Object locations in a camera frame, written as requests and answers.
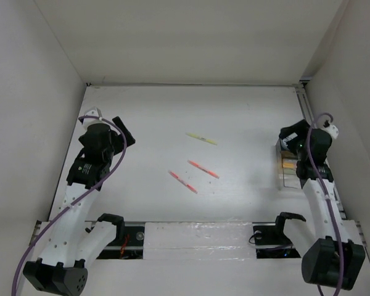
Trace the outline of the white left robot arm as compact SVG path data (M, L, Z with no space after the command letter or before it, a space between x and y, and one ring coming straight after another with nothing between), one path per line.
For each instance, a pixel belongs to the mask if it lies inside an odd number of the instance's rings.
M59 212L27 248L16 271L36 290L53 295L81 295L91 263L107 245L125 239L122 216L104 213L91 229L84 223L103 183L120 165L114 156L125 156L135 138L120 117L108 121L89 114L79 120L86 132L78 139L82 148L69 169Z

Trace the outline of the yellow thin pen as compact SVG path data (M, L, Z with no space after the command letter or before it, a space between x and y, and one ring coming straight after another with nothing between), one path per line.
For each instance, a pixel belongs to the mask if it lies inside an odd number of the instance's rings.
M206 143L215 145L215 146L218 145L216 141L211 140L211 139L207 139L205 137L199 136L199 135L194 134L194 133L186 133L186 135L189 136L189 137L191 137L191 138L198 139L200 141L203 141L203 142L206 142Z

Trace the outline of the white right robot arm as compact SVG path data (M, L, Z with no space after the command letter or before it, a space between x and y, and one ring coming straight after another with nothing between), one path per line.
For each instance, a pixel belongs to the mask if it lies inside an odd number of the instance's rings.
M306 120L284 127L281 147L297 158L296 175L310 206L314 228L301 214L282 212L273 227L274 238L289 240L302 258L303 280L318 287L331 287L339 294L352 290L366 257L362 245L353 241L343 225L334 197L334 177L326 163L327 152L338 129L330 121L313 128Z

